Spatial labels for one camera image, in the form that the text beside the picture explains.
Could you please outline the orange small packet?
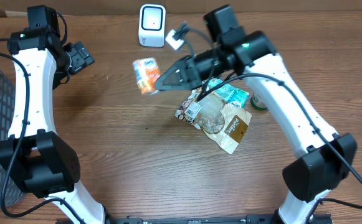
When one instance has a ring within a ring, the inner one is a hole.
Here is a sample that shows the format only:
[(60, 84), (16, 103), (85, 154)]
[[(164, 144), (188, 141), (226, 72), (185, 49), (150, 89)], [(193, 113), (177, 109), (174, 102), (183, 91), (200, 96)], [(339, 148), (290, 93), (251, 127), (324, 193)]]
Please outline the orange small packet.
[(161, 76), (159, 66), (155, 58), (143, 58), (133, 62), (136, 75), (136, 84), (142, 95), (154, 95), (158, 91), (155, 82)]

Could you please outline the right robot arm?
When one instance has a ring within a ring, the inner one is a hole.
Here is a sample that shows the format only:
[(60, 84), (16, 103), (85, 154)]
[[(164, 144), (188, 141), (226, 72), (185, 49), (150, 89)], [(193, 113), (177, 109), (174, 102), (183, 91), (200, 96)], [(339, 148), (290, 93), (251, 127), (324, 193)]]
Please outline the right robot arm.
[(331, 216), (316, 215), (315, 210), (352, 173), (355, 139), (339, 135), (316, 112), (268, 37), (259, 30), (247, 34), (230, 5), (207, 13), (204, 20), (215, 47), (177, 60), (157, 79), (155, 88), (193, 90), (234, 71), (262, 98), (296, 158), (282, 172), (288, 187), (284, 203), (272, 215), (249, 215), (247, 222), (331, 223)]

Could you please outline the teal snack packet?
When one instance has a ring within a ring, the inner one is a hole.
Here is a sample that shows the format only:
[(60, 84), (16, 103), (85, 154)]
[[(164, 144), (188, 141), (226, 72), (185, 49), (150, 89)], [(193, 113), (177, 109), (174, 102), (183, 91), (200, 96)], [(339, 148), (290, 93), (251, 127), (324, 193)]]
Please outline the teal snack packet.
[[(223, 81), (219, 78), (212, 78), (208, 81), (207, 84), (207, 90), (210, 90), (211, 88), (214, 88), (215, 86), (221, 84)], [(225, 102), (230, 102), (230, 99), (232, 98), (236, 88), (233, 87), (230, 84), (225, 84), (222, 87), (218, 88), (217, 90), (214, 90), (213, 93), (220, 96)]]

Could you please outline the beige snack bag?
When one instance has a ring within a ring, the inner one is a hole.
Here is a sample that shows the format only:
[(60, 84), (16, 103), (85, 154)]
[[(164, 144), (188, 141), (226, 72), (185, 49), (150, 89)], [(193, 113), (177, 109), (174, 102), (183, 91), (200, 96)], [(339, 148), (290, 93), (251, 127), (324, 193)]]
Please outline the beige snack bag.
[(175, 112), (175, 117), (189, 123), (232, 154), (247, 133), (252, 115), (239, 102), (230, 103), (217, 93), (198, 101), (201, 89), (195, 89)]

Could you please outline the green tissue packet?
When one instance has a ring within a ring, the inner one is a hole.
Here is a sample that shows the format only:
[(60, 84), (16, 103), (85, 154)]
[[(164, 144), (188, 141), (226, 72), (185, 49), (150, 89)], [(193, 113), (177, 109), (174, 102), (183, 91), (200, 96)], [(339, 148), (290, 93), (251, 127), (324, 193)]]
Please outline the green tissue packet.
[(236, 106), (237, 108), (244, 108), (249, 97), (249, 92), (236, 88), (229, 99), (229, 103)]

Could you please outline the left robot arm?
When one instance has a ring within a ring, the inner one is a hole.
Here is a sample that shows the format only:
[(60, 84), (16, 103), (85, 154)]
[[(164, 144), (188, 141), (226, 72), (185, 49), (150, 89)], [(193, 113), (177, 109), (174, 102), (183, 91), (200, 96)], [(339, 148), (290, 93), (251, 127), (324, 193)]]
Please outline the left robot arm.
[(0, 141), (6, 181), (53, 203), (71, 223), (108, 223), (106, 208), (80, 179), (77, 153), (55, 129), (53, 91), (94, 63), (81, 42), (67, 41), (63, 16), (45, 5), (27, 9), (28, 26), (11, 34), (7, 48), (16, 70), (14, 115), (8, 138)]

